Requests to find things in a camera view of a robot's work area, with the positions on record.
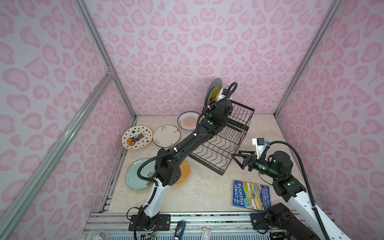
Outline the black wire dish rack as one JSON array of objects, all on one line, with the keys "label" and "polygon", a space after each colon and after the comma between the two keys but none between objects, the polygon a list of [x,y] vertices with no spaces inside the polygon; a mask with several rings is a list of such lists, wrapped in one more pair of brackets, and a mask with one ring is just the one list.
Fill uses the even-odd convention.
[{"label": "black wire dish rack", "polygon": [[232,101],[233,111],[228,124],[211,140],[205,142],[190,154],[190,158],[219,175],[224,175],[232,154],[236,153],[245,138],[255,110]]}]

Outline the white plate orange sun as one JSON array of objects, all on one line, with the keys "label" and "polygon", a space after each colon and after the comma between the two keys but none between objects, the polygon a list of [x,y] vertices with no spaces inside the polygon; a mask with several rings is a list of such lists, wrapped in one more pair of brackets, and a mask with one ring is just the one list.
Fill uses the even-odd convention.
[{"label": "white plate orange sun", "polygon": [[184,112],[178,117],[178,125],[183,130],[192,131],[197,126],[197,120],[199,118],[197,112]]}]

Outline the yellow-green woven plate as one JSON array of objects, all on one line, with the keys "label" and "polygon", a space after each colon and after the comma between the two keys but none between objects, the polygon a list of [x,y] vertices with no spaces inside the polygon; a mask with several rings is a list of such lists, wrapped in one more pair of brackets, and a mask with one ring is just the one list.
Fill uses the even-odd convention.
[{"label": "yellow-green woven plate", "polygon": [[208,104],[216,101],[217,96],[221,92],[221,89],[222,89],[222,87],[220,87],[220,86],[216,86],[215,88],[212,89],[212,91],[210,92],[209,97],[208,97]]}]

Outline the large grey-green plate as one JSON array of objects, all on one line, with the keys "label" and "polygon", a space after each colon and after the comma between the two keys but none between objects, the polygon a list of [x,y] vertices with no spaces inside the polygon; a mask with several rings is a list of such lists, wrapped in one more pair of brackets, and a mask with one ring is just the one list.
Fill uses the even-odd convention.
[{"label": "large grey-green plate", "polygon": [[220,78],[216,78],[209,86],[208,90],[207,90],[207,94],[206,94],[206,97],[205,97],[205,100],[204,100],[204,110],[208,108],[208,106],[213,103],[211,102],[210,104],[208,104],[208,97],[209,97],[209,94],[210,92],[212,91],[213,88],[215,88],[216,86],[220,86],[220,87],[223,87],[222,85],[222,80]]}]

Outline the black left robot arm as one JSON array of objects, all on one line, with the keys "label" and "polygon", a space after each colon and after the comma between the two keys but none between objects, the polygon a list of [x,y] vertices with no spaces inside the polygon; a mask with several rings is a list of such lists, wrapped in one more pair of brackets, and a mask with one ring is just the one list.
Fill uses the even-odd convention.
[{"label": "black left robot arm", "polygon": [[145,230],[157,226],[157,215],[168,191],[168,188],[179,181],[182,176],[181,165],[198,147],[218,135],[228,124],[229,115],[233,111],[233,103],[222,99],[208,107],[210,113],[197,121],[196,129],[179,144],[169,149],[160,149],[158,154],[145,161],[137,170],[139,179],[152,182],[152,193],[147,202],[139,207],[133,223],[134,235],[141,224]]}]

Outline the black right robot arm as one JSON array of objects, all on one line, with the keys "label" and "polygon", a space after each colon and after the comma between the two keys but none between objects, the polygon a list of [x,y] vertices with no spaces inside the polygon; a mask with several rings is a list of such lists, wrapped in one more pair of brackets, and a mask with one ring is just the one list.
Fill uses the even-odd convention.
[{"label": "black right robot arm", "polygon": [[232,158],[241,169],[257,170],[272,178],[276,194],[289,203],[306,221],[302,223],[282,203],[269,207],[266,224],[285,230],[296,240],[347,240],[349,237],[318,207],[310,192],[292,175],[293,162],[283,151],[276,151],[270,160],[257,157],[253,151],[240,151]]}]

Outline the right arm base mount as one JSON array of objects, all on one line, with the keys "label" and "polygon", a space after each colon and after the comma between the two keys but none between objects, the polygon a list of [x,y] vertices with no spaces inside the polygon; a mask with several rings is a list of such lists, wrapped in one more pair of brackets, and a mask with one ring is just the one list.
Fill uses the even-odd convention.
[{"label": "right arm base mount", "polygon": [[266,215],[267,214],[265,212],[256,212],[250,214],[253,230],[265,232],[270,229]]}]

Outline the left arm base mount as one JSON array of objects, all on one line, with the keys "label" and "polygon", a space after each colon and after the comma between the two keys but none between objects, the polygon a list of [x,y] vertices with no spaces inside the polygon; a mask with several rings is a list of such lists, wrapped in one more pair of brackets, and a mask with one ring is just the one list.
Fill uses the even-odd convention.
[{"label": "left arm base mount", "polygon": [[170,229],[171,215],[157,214],[149,218],[146,214],[132,215],[130,217],[129,231],[168,231]]}]

